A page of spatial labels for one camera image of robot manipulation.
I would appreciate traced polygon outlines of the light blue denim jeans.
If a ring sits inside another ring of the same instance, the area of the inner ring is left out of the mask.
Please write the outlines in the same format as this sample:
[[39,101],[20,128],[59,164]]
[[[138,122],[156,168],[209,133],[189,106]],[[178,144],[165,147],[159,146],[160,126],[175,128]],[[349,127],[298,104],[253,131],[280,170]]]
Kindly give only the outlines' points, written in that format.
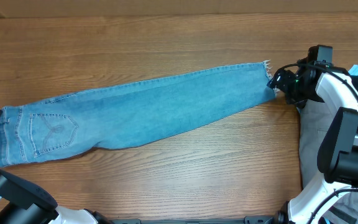
[[0,167],[137,147],[275,98],[265,62],[242,63],[6,106]]

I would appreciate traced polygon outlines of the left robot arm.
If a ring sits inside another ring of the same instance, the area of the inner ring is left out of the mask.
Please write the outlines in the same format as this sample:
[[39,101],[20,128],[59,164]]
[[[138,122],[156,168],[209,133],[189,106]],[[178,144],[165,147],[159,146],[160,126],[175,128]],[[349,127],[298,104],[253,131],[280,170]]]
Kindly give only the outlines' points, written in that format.
[[23,106],[0,110],[0,223],[110,223],[88,209],[72,210],[37,184],[3,170],[4,166],[43,162],[74,145],[80,124],[63,112]]

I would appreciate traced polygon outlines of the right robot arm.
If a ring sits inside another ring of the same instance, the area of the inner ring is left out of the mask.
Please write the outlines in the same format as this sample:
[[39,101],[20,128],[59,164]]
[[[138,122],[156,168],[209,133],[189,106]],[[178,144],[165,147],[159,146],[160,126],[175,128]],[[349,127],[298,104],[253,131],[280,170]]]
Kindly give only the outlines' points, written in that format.
[[286,202],[269,223],[322,223],[323,215],[351,192],[358,193],[358,91],[343,68],[298,63],[279,68],[269,88],[283,91],[289,104],[317,96],[334,116],[319,144],[317,171],[302,192]]

